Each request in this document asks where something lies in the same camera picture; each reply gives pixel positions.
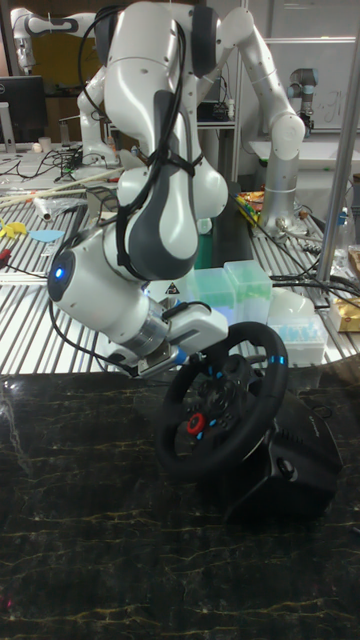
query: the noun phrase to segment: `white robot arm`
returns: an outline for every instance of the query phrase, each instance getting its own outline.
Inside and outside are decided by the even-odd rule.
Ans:
[[[54,32],[70,33],[82,38],[94,18],[94,13],[77,13],[66,18],[52,18],[49,13],[47,18],[42,18],[24,7],[13,9],[11,25],[20,68],[29,75],[36,64],[31,38]]]
[[[82,38],[94,19],[94,13],[77,13],[66,18],[52,18],[49,14],[47,18],[42,18],[28,9],[13,9],[11,11],[13,36],[19,65],[25,75],[30,75],[36,64],[32,38],[50,33],[68,33]],[[89,37],[95,37],[94,30],[90,31]],[[102,141],[96,110],[87,97],[89,95],[97,106],[101,104],[104,99],[105,72],[105,68],[102,67],[88,83],[86,93],[82,91],[77,101],[80,111],[83,164],[91,165],[95,172],[98,172],[99,166],[111,168],[119,164],[113,150]]]
[[[260,222],[268,233],[277,235],[277,221],[291,229],[300,145],[304,123],[291,107],[277,74],[269,48],[254,25],[251,13],[233,9],[219,28],[219,63],[211,74],[198,81],[198,102],[206,95],[230,53],[236,46],[263,109],[271,139],[266,174],[264,206]]]
[[[136,364],[141,375],[183,362],[227,335],[221,314],[201,303],[165,311],[146,295],[146,283],[184,276],[197,255],[196,219],[225,207],[226,184],[202,158],[197,139],[197,79],[211,74],[234,45],[259,98],[267,96],[277,166],[285,171],[290,164],[292,173],[298,157],[303,123],[250,14],[235,10],[224,22],[207,7],[152,2],[119,15],[104,46],[105,109],[121,131],[141,141],[148,167],[121,176],[118,215],[71,239],[49,275],[51,299],[105,334],[113,356]],[[281,201],[284,189],[271,193]]]

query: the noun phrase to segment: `marble table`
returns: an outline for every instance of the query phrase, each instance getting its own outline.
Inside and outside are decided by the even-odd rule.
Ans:
[[[1,378],[1,640],[360,638],[360,356],[290,388],[332,412],[332,507],[225,526],[157,464],[164,384]]]

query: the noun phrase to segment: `blue led light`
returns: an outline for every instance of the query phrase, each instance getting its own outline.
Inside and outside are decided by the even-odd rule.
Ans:
[[[284,356],[271,356],[269,358],[269,364],[284,364],[287,365],[287,360]]]

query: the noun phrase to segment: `black steering wheel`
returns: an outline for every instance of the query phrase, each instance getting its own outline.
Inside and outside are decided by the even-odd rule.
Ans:
[[[229,355],[245,340],[264,347],[266,356],[246,359]],[[266,369],[252,368],[251,364],[265,360]],[[229,327],[224,341],[180,369],[165,396],[155,434],[162,466],[176,479],[193,482],[238,465],[261,441],[276,416],[287,374],[286,349],[275,331],[258,322]],[[195,397],[185,400],[200,375],[203,382]],[[175,444],[180,428],[191,440],[192,451],[187,456],[179,454]]]

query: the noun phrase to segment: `metal pole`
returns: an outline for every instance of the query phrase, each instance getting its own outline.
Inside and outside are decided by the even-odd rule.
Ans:
[[[355,42],[344,120],[336,156],[334,180],[331,188],[329,211],[324,240],[317,270],[319,280],[328,280],[336,247],[337,223],[344,205],[346,184],[350,173],[356,130],[360,116],[360,25]]]

